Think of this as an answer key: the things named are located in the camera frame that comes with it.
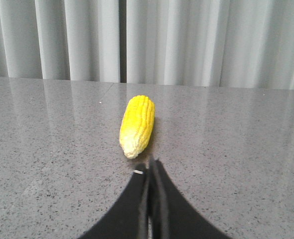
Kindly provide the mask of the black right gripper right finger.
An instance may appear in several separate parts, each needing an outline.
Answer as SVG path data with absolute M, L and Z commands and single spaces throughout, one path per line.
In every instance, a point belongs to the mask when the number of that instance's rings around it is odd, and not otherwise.
M 160 160 L 149 160 L 149 216 L 154 239 L 228 239 L 181 195 Z

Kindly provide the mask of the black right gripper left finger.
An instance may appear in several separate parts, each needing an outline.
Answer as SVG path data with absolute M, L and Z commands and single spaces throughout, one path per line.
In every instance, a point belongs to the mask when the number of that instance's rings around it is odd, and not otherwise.
M 109 211 L 82 239 L 147 239 L 149 175 L 138 164 L 126 188 Z

